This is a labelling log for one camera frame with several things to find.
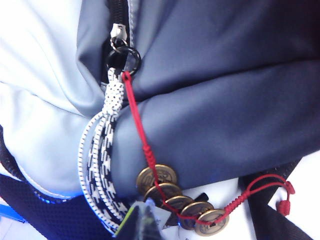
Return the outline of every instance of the black strap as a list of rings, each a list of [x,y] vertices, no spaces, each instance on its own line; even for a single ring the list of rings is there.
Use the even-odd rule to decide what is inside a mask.
[[[278,174],[285,179],[294,170],[300,160],[281,165],[268,171],[259,172],[242,177],[245,186],[255,178],[264,174]],[[270,178],[263,179],[259,184],[270,182]],[[312,240],[299,227],[286,219],[283,215],[268,206],[268,202],[275,194],[278,187],[270,187],[252,195],[248,199],[251,217],[257,240]]]

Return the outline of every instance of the brass coin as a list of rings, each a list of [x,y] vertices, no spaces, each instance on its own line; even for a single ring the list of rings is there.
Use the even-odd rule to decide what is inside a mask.
[[[214,206],[212,206],[211,203],[207,201],[196,201],[188,206],[186,206],[184,209],[181,211],[181,215],[183,216],[200,216],[204,212],[214,209]],[[195,220],[190,220],[190,219],[179,219],[180,226],[183,227],[184,229],[187,230],[192,230],[195,228]]]
[[[213,222],[216,219],[218,219],[220,216],[222,216],[224,213],[225,213],[225,210],[223,209],[209,210],[204,214],[202,214],[198,218],[198,220]],[[196,223],[194,226],[195,232],[200,236],[211,236],[220,232],[222,229],[224,229],[225,226],[228,224],[228,221],[229,221],[229,216],[227,216],[224,220],[222,220],[221,222],[217,223],[214,226]]]
[[[193,203],[193,199],[188,196],[174,196],[172,198],[169,198],[167,201],[165,201],[166,204],[169,204],[171,207],[179,210],[179,212],[188,204]],[[161,208],[164,210],[170,211],[169,208],[166,206],[162,205]],[[171,216],[169,217],[168,221],[166,221],[167,226],[176,226],[178,225],[178,217],[177,215],[173,212],[171,213]]]
[[[156,164],[155,169],[158,173],[159,183],[177,183],[177,175],[171,167],[163,164]],[[142,195],[145,195],[146,192],[154,186],[154,183],[155,178],[150,167],[143,169],[136,178],[136,186]]]
[[[182,195],[181,189],[173,183],[164,182],[160,183],[159,186],[164,192],[166,199]],[[160,207],[162,205],[162,197],[156,186],[153,186],[146,192],[146,194],[144,195],[144,201],[147,200],[147,198],[152,198],[157,207]]]

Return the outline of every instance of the red string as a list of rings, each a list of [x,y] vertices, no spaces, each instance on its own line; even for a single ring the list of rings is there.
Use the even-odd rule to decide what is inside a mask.
[[[246,190],[240,196],[238,196],[235,200],[233,200],[229,205],[227,205],[224,208],[225,213],[222,216],[220,216],[218,219],[216,219],[215,221],[200,221],[200,220],[198,220],[199,216],[183,216],[183,215],[179,214],[178,209],[175,209],[174,207],[172,207],[171,205],[166,203],[167,197],[166,197],[165,193],[163,192],[163,190],[161,189],[161,187],[159,186],[159,177],[158,177],[158,173],[156,171],[156,158],[155,158],[154,153],[152,152],[152,149],[147,141],[147,136],[146,136],[146,133],[145,133],[142,121],[141,121],[141,117],[140,117],[139,110],[137,107],[137,102],[136,102],[134,91],[132,88],[132,78],[131,78],[131,75],[128,71],[124,71],[122,73],[122,80],[123,80],[125,87],[126,87],[126,93],[127,93],[130,109],[132,112],[132,116],[134,119],[134,123],[135,123],[136,129],[138,131],[138,134],[141,138],[141,141],[142,141],[143,153],[144,153],[144,156],[145,156],[145,159],[148,163],[149,168],[152,169],[152,172],[154,175],[154,185],[156,186],[157,190],[159,191],[159,193],[161,195],[162,203],[164,206],[166,206],[172,212],[176,213],[176,215],[181,219],[194,220],[198,224],[212,226],[212,225],[218,224],[219,222],[223,221],[233,210],[236,209],[236,207],[238,207],[241,203],[243,203],[252,194],[255,194],[255,193],[262,191],[262,190],[269,188],[269,187],[279,186],[279,187],[283,187],[286,189],[287,199],[282,200],[278,204],[277,211],[279,213],[283,214],[284,216],[289,214],[289,212],[290,212],[289,197],[290,197],[290,194],[295,193],[295,189],[289,181],[286,181],[282,176],[279,176],[277,174],[265,174],[260,177],[257,177],[255,180],[253,180],[248,185]],[[281,182],[273,181],[273,182],[264,184],[254,190],[251,190],[251,188],[253,187],[254,184],[256,184],[257,182],[259,182],[265,178],[276,178],[276,179],[280,180]]]

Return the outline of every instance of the white and black cord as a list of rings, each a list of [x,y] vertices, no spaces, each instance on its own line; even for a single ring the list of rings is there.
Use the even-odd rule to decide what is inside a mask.
[[[108,70],[108,80],[102,111],[89,121],[81,136],[78,174],[92,210],[105,228],[115,233],[128,211],[127,204],[117,196],[111,177],[113,135],[122,108],[124,84],[121,73],[114,68]]]

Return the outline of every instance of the white zipper pull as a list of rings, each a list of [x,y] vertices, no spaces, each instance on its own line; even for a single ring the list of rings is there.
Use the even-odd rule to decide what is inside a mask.
[[[128,38],[126,26],[119,23],[114,23],[110,32],[110,44],[113,50],[117,51],[119,46],[128,46],[126,42]]]

